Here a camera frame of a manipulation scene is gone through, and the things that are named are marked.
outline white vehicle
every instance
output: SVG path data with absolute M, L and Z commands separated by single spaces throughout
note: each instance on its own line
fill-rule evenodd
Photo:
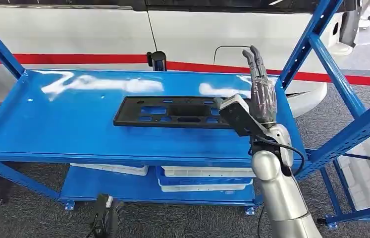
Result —
M 216 65 L 233 72 L 230 66 L 247 67 L 241 52 L 254 45 L 276 72 L 319 0 L 2 2 L 10 4 L 0 5 L 0 38 L 26 68 L 151 70 L 146 52 L 163 51 L 169 70 L 209 72 Z M 352 51 L 359 9 L 357 0 L 345 0 L 321 37 L 337 62 Z M 293 80 L 286 91 L 295 117 L 326 95 L 326 84 L 315 82 L 325 71 L 314 53 L 300 72 L 308 74 L 296 75 L 303 81 Z M 0 65 L 0 103 L 14 82 Z

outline shelf tray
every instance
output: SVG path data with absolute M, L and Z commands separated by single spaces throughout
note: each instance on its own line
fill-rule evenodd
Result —
M 0 161 L 250 167 L 249 138 L 232 129 L 113 125 L 125 96 L 236 93 L 249 97 L 249 75 L 27 69 L 0 107 Z M 304 151 L 280 85 L 276 93 L 277 121 Z
M 99 193 L 128 202 L 186 203 L 254 206 L 253 186 L 244 190 L 163 192 L 155 168 L 146 176 L 126 175 L 71 166 L 60 193 L 60 200 L 95 201 Z

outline wire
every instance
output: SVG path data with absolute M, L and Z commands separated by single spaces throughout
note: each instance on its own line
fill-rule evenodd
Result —
M 261 136 L 258 136 L 258 135 L 254 135 L 254 137 L 256 137 L 257 140 L 259 140 L 259 141 L 261 141 L 265 144 L 286 148 L 286 149 L 292 150 L 292 151 L 296 152 L 297 154 L 299 154 L 302 161 L 301 161 L 300 166 L 298 167 L 297 171 L 294 173 L 294 176 L 298 175 L 302 171 L 306 158 L 305 158 L 304 154 L 302 152 L 300 152 L 300 150 L 298 150 L 297 148 L 294 148 L 292 146 L 283 145 L 283 144 L 280 144 L 280 143 L 269 141 L 269 140 L 267 140 L 267 139 L 265 139 Z M 248 151 L 248 154 L 251 154 L 251 153 L 252 153 L 252 147 Z M 261 218 L 262 218 L 262 215 L 264 214 L 264 208 L 265 208 L 265 205 L 262 207 L 261 214 L 259 215 L 259 219 L 258 219 L 258 238 L 261 238 L 260 228 L 261 228 Z
M 302 152 L 300 152 L 300 150 L 298 150 L 297 148 L 294 148 L 292 146 L 289 146 L 289 145 L 283 145 L 283 144 L 280 144 L 280 143 L 269 141 L 269 140 L 267 140 L 263 137 L 260 137 L 258 135 L 254 135 L 254 137 L 256 137 L 256 139 L 262 141 L 265 144 L 286 148 L 286 149 L 292 150 L 292 151 L 296 152 L 297 154 L 299 154 L 302 161 L 301 161 L 300 166 L 298 167 L 298 169 L 295 171 L 294 176 L 298 175 L 302 171 L 304 163 L 306 161 L 306 158 L 305 158 L 304 154 Z
M 258 219 L 258 238 L 261 238 L 261 218 L 262 218 L 262 214 L 264 213 L 264 208 L 265 208 L 265 205 L 262 207 L 261 214 L 259 215 L 259 219 Z

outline gray carpet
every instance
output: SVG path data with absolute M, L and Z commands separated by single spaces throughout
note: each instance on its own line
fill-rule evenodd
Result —
M 370 61 L 359 62 L 365 58 L 358 55 L 362 52 L 362 47 L 358 51 L 356 49 L 343 68 L 370 70 Z M 370 71 L 345 73 L 370 74 Z M 364 104 L 370 107 L 370 87 L 354 88 Z M 352 117 L 333 85 L 329 85 L 324 101 L 296 121 L 305 146 L 317 148 L 351 122 Z M 68 165 L 61 164 L 10 165 L 53 189 L 61 188 L 68 169 Z M 333 183 L 339 184 L 335 171 L 328 169 Z M 300 182 L 300 187 L 314 218 L 333 213 L 318 172 Z M 348 205 L 340 186 L 337 186 L 336 192 L 347 211 Z M 0 207 L 0 238 L 84 238 L 88 233 L 87 220 L 91 204 L 77 203 L 74 211 L 65 212 L 61 205 L 2 178 L 0 195 L 9 198 Z M 253 238 L 257 235 L 260 209 L 255 216 L 245 216 L 240 207 L 127 204 L 125 212 L 125 222 L 118 234 L 122 238 Z M 319 226 L 319 229 L 324 238 L 370 238 L 370 222 L 347 222 L 339 224 L 337 230 L 329 230 L 323 226 Z M 270 234 L 271 230 L 264 216 L 261 236 L 266 238 Z

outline robotic arm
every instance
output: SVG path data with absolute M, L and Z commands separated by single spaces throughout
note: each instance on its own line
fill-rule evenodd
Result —
M 291 171 L 293 151 L 287 129 L 276 124 L 276 96 L 274 85 L 268 80 L 259 51 L 250 47 L 243 51 L 251 69 L 251 103 L 240 95 L 226 100 L 216 98 L 220 115 L 235 129 L 239 136 L 250 136 L 252 151 L 258 142 L 276 149 L 258 150 L 252 156 L 252 170 L 261 181 L 264 206 L 268 211 L 274 238 L 321 238 L 307 209 L 299 186 Z M 278 143 L 269 142 L 273 138 Z

